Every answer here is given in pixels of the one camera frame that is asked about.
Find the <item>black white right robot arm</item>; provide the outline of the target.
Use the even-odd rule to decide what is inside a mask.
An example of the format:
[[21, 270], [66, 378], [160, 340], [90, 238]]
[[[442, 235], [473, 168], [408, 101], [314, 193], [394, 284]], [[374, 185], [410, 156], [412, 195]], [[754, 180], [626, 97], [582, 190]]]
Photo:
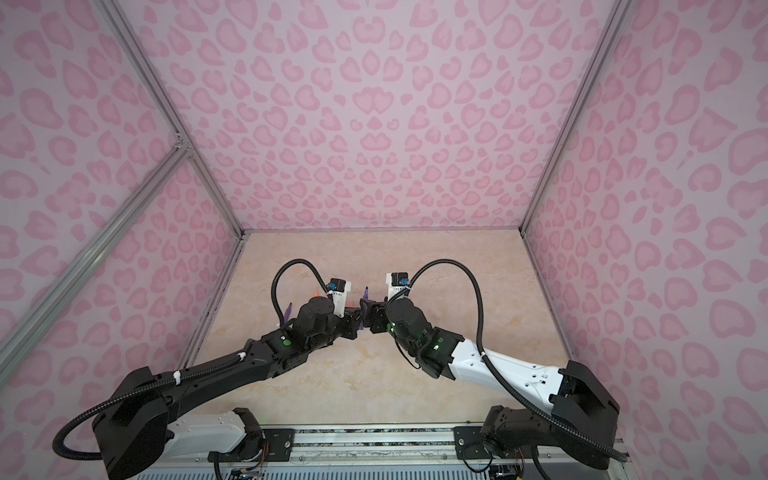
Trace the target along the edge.
[[409, 299], [392, 303], [363, 299], [354, 318], [359, 328], [387, 333], [416, 369], [434, 379], [470, 382], [499, 390], [518, 407], [490, 408], [467, 458], [538, 458], [541, 447], [556, 447], [597, 470], [625, 462], [614, 443], [620, 408], [585, 365], [528, 363], [490, 350], [430, 324]]

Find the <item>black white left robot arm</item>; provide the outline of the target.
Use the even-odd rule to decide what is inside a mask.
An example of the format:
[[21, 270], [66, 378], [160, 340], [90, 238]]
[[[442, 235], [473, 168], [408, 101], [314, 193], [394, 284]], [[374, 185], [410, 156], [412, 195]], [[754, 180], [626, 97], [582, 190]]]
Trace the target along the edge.
[[168, 425], [198, 406], [242, 386], [280, 376], [338, 338], [354, 340], [372, 307], [335, 314], [332, 300], [313, 297], [297, 316], [240, 350], [197, 366], [154, 374], [131, 372], [92, 423], [110, 479], [128, 479], [157, 461], [169, 441]]

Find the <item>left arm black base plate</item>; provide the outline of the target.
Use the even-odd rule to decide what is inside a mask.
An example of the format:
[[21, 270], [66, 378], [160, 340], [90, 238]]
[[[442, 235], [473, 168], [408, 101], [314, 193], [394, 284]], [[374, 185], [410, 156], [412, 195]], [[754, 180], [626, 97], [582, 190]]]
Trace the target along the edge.
[[287, 462], [293, 449], [296, 430], [267, 428], [246, 432], [245, 437], [231, 451], [209, 452], [207, 460], [213, 463]]

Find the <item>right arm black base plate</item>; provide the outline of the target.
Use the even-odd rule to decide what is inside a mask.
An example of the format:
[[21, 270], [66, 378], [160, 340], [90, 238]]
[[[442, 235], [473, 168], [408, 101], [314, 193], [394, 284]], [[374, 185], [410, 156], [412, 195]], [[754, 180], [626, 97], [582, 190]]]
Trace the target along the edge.
[[480, 425], [463, 424], [452, 428], [454, 449], [459, 460], [488, 461], [493, 457], [485, 444]]

